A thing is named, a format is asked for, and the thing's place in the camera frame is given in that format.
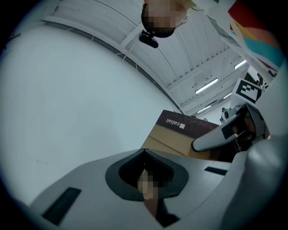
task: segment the person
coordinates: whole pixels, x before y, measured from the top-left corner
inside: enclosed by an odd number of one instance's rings
[[[223,41],[267,83],[273,80],[285,56],[274,34],[241,0],[144,0],[141,19],[147,32],[167,38],[185,22],[190,9],[203,11]]]

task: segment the black camera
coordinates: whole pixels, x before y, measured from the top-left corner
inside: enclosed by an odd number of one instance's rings
[[[148,32],[142,31],[141,34],[139,34],[139,41],[157,49],[159,44],[153,37],[154,36],[149,34]]]

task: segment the cardboard box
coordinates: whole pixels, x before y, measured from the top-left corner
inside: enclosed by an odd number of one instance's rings
[[[218,160],[220,149],[194,152],[191,142],[218,127],[204,120],[164,110],[142,148],[183,157]]]

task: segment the ceiling light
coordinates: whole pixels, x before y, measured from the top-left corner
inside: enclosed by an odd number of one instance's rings
[[[213,85],[214,83],[216,83],[218,81],[218,78],[214,79],[212,82],[204,85],[202,88],[198,89],[195,91],[196,94],[202,92],[203,90],[207,89],[209,86]]]
[[[237,68],[239,68],[240,66],[242,66],[244,63],[246,63],[246,60],[240,62],[239,64],[235,65],[234,69],[236,70]]]
[[[224,99],[227,98],[227,97],[229,97],[231,94],[232,94],[232,93],[229,93],[226,97],[224,97]]]
[[[208,109],[208,108],[210,108],[211,107],[211,105],[210,106],[207,106],[206,108],[204,108],[204,109],[202,109],[202,110],[200,110],[200,111],[198,111],[197,113],[200,113],[200,112],[202,112],[202,111],[204,111],[204,110],[206,110],[206,109]]]

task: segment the fluorescent light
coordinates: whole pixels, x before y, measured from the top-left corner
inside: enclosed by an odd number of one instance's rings
[[[226,97],[224,97],[224,99],[227,98],[227,97],[229,97],[231,94],[232,94],[232,93],[229,93]]]
[[[246,60],[240,62],[239,64],[235,65],[234,69],[236,70],[237,68],[239,68],[240,66],[242,66],[244,63],[246,63]]]
[[[207,89],[209,86],[215,84],[217,81],[218,81],[218,78],[214,79],[212,82],[210,82],[210,83],[204,85],[202,88],[196,90],[195,93],[198,94],[198,93],[202,92],[203,90]]]
[[[200,110],[200,111],[198,111],[197,113],[200,113],[200,112],[202,112],[202,111],[204,111],[204,110],[206,110],[206,109],[208,109],[208,108],[210,108],[211,107],[211,105],[210,106],[207,106],[206,108],[204,108],[204,109],[202,109],[202,110]]]

